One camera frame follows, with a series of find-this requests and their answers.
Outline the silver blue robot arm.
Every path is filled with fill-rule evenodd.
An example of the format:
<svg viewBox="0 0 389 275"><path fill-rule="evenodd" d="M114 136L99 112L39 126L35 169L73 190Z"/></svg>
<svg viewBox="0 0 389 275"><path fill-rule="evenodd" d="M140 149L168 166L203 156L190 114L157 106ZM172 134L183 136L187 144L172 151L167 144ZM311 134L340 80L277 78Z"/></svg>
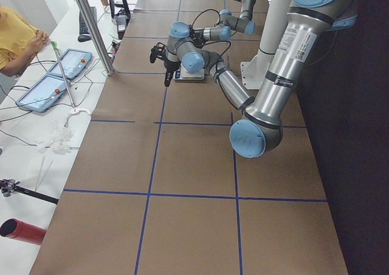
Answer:
<svg viewBox="0 0 389 275"><path fill-rule="evenodd" d="M218 12L219 20L214 27L195 29L194 23L190 26L190 38L195 45L202 47L208 41L229 41L231 31L251 35L255 30L255 23L252 21L253 8L256 0L233 0L241 3L239 17L233 16L228 9Z"/></svg>
<svg viewBox="0 0 389 275"><path fill-rule="evenodd" d="M164 62L166 86L179 69L208 72L242 114L230 129L232 148L243 157L256 158L280 144L281 113L320 35L353 26L358 0L271 0L258 53L241 63L240 77L220 54L205 49L213 41L229 41L232 32L253 33L256 0L233 1L241 3L240 15L222 10L214 27L173 23L168 42L152 48L150 61Z"/></svg>

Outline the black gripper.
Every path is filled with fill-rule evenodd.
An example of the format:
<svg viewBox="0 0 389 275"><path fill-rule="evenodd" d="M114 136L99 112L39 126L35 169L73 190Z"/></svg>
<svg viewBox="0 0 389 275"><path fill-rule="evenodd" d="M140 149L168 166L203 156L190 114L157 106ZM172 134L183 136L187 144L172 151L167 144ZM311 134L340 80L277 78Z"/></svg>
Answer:
<svg viewBox="0 0 389 275"><path fill-rule="evenodd" d="M172 78L174 77L174 72L180 68L180 61L170 61L166 59L164 61L164 67L166 68L164 85L169 86Z"/></svg>

